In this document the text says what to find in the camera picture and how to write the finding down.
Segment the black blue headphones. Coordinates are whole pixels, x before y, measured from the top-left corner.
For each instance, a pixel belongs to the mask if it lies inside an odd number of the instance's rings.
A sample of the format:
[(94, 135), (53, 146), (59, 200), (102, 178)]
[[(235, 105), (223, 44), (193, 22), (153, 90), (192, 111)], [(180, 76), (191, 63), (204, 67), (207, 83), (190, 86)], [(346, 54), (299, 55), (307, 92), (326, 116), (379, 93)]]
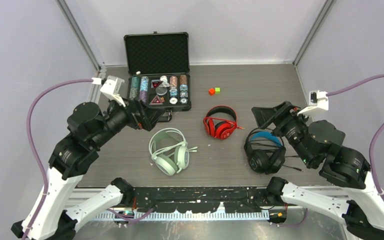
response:
[(256, 173), (271, 175), (286, 166), (284, 141), (266, 130), (253, 129), (246, 137), (243, 148), (249, 167)]

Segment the mint green headphones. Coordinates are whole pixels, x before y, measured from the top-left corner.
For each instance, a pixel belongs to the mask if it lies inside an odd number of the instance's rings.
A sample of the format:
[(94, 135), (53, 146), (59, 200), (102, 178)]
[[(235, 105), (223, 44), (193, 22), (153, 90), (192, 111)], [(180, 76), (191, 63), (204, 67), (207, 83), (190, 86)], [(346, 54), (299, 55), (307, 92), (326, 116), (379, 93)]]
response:
[[(174, 141), (174, 144), (159, 146), (164, 140)], [(180, 130), (171, 127), (156, 132), (148, 144), (151, 160), (167, 176), (173, 176), (186, 169), (190, 163), (190, 153), (195, 150), (189, 148), (189, 143)]]

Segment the red headphones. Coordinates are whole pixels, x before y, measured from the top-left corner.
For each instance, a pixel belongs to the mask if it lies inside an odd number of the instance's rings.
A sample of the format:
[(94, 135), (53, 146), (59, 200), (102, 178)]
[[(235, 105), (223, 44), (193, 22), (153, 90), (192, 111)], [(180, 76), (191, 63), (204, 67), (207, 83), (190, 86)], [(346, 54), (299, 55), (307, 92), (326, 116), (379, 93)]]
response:
[[(232, 118), (232, 120), (220, 117), (213, 117), (213, 115), (218, 113), (227, 114)], [(211, 108), (202, 121), (206, 133), (209, 136), (220, 140), (227, 139), (230, 135), (234, 133), (236, 129), (244, 129), (244, 127), (238, 125), (238, 117), (236, 111), (226, 105), (217, 105)]]

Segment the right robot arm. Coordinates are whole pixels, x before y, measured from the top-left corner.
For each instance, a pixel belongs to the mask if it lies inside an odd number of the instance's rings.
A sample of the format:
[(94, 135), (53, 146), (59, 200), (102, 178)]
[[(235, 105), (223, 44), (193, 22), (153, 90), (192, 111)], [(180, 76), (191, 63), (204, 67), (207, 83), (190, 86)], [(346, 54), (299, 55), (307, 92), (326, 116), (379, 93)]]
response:
[(285, 138), (307, 168), (317, 169), (348, 198), (326, 196), (274, 176), (265, 188), (267, 202), (307, 208), (344, 225), (362, 240), (384, 240), (384, 201), (376, 190), (371, 164), (361, 152), (343, 145), (344, 132), (326, 120), (309, 122), (299, 110), (289, 101), (251, 109), (260, 129), (274, 125), (274, 136)]

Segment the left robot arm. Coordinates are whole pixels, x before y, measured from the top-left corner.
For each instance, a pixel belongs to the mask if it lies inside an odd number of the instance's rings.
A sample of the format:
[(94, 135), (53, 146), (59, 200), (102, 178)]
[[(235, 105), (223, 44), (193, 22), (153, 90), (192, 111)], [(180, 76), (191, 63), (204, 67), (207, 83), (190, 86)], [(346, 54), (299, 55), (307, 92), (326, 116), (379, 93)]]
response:
[(17, 238), (31, 240), (71, 240), (92, 218), (120, 205), (128, 207), (134, 199), (133, 187), (115, 178), (102, 192), (74, 207), (66, 203), (74, 188), (99, 157), (99, 151), (124, 127), (151, 131), (163, 109), (147, 107), (136, 99), (126, 106), (112, 100), (107, 112), (94, 102), (75, 107), (68, 117), (69, 134), (58, 142), (50, 156), (46, 172), (48, 182), (30, 214), (14, 223)]

